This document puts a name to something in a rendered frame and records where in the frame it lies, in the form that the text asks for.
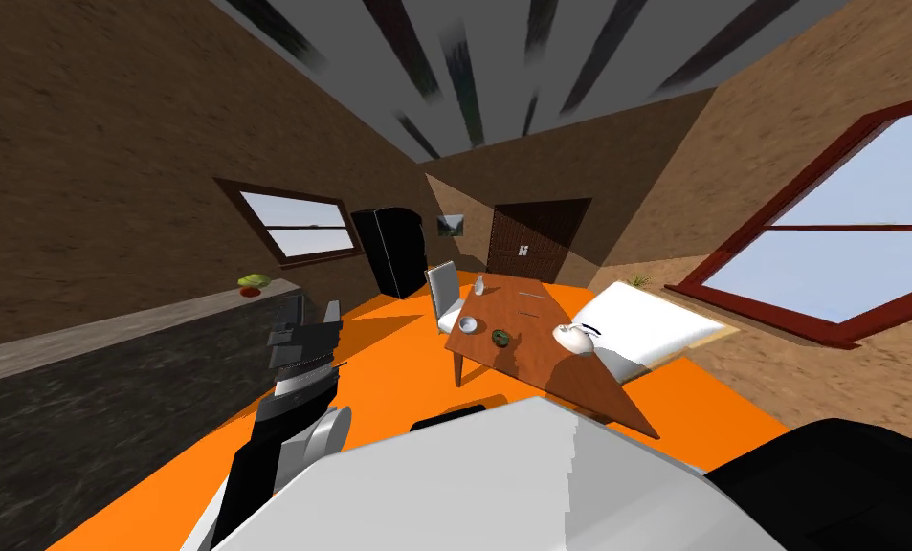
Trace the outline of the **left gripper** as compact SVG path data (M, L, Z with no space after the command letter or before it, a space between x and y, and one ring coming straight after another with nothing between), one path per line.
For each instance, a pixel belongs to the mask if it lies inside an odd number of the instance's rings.
M294 377L324 367L332 362L344 326L341 305L330 300L323 323L302 325L304 297L291 295L279 307L275 331L267 345L271 347L269 367L278 369L279 377Z

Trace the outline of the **small brown-framed window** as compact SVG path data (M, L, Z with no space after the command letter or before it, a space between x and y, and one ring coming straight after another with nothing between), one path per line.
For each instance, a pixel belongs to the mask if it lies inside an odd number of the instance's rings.
M363 253L340 199L213 179L282 270Z

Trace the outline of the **black fridge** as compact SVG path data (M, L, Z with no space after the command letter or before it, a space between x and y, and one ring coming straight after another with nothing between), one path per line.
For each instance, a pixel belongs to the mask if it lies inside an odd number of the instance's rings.
M351 212L379 291L405 299L426 283L426 243L420 215L389 207Z

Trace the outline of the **white chair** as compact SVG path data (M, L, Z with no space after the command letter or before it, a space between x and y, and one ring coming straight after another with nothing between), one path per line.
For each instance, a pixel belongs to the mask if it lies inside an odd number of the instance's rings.
M436 326L440 333L450 334L459 318L464 301L460 298L459 280L453 261L426 272Z

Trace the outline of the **brown wooden table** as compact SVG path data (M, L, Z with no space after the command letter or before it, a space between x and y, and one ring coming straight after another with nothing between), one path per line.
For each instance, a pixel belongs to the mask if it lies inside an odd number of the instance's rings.
M457 384L461 383L462 361L469 359L591 415L658 439L656 430L599 357L574 355L552 338L555 326L570 321L563 308L552 297L525 299L518 295L518 291L549 295L541 281L497 274L484 274L483 278L484 293L470 291L461 308L463 316L478 319L478 331L464 334L454 328L446 342L454 355ZM494 330L509 334L507 347L493 344Z

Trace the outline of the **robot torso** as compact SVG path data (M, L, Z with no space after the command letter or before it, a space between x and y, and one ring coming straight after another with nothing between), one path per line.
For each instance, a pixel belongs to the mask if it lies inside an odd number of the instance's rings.
M784 551L692 467L541 397L333 453L213 551Z

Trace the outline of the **dark brown door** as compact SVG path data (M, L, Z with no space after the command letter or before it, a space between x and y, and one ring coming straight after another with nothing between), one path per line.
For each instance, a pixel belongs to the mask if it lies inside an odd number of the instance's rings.
M494 206L486 272L554 282L590 203L576 198Z

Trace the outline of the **white teapot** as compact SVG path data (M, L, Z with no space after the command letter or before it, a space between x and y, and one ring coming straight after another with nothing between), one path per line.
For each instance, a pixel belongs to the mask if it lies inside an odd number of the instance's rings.
M562 324L552 329L552 338L570 353L587 357L593 353L601 332L584 323Z

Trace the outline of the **white bed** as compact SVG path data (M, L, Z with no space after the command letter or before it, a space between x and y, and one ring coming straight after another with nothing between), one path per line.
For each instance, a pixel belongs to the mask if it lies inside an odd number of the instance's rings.
M621 385L737 331L621 281L597 294L572 321L589 331L595 355Z

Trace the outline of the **large red-framed window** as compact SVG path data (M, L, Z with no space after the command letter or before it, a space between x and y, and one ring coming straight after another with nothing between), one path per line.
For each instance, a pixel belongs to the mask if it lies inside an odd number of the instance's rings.
M855 121L673 291L830 348L912 321L912 100Z

